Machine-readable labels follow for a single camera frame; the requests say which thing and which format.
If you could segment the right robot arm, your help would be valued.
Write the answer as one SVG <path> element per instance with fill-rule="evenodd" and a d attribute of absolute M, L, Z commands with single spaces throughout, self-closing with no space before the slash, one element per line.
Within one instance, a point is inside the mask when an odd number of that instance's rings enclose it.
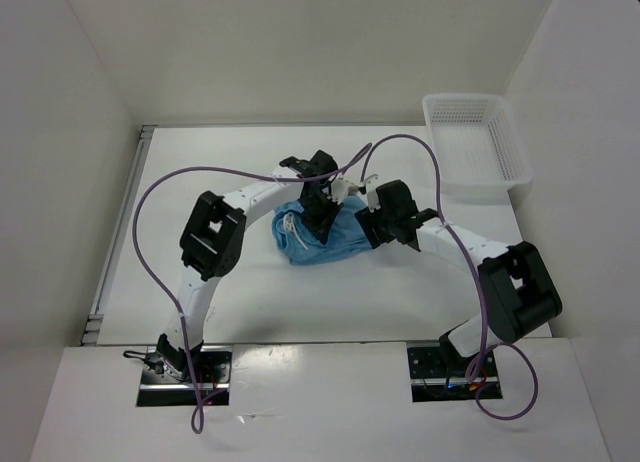
<path fill-rule="evenodd" d="M 397 242 L 468 270 L 481 289 L 480 313 L 439 338 L 440 367 L 450 375 L 469 368 L 480 349 L 514 343 L 559 316 L 563 304 L 546 265 L 531 243 L 506 245 L 445 223 L 434 209 L 419 210 L 400 180 L 370 177 L 356 213 L 370 245 Z"/>

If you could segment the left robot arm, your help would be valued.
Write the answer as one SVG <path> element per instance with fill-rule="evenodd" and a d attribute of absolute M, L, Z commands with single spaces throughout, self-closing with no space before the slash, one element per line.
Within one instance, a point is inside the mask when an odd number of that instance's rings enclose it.
<path fill-rule="evenodd" d="M 157 353 L 165 371 L 185 382 L 196 376 L 204 342 L 204 322 L 221 278 L 240 260 L 244 235 L 276 207 L 298 202 L 299 220 L 311 238 L 327 245 L 345 194 L 331 187 L 335 160 L 319 150 L 309 160 L 288 157 L 266 180 L 225 195 L 202 193 L 180 237 L 184 265 L 177 300 L 181 310 L 159 337 Z"/>

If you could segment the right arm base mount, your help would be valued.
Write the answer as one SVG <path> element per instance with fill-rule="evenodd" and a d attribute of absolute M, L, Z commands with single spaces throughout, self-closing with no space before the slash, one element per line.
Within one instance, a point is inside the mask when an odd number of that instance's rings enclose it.
<path fill-rule="evenodd" d="M 465 378 L 468 363 L 450 366 L 436 341 L 408 343 L 406 346 L 412 401 L 473 401 L 502 399 L 499 374 L 492 352 L 485 358 L 479 376 L 470 383 Z"/>

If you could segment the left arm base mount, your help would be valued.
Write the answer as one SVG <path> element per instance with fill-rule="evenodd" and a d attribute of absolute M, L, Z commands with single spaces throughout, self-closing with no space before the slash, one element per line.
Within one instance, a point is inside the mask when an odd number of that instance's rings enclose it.
<path fill-rule="evenodd" d="M 154 347 L 130 356 L 143 360 L 137 407 L 192 407 L 196 395 L 188 369 L 175 375 L 161 361 Z M 203 346 L 194 359 L 197 388 L 205 406 L 227 406 L 230 396 L 232 349 L 229 346 Z"/>

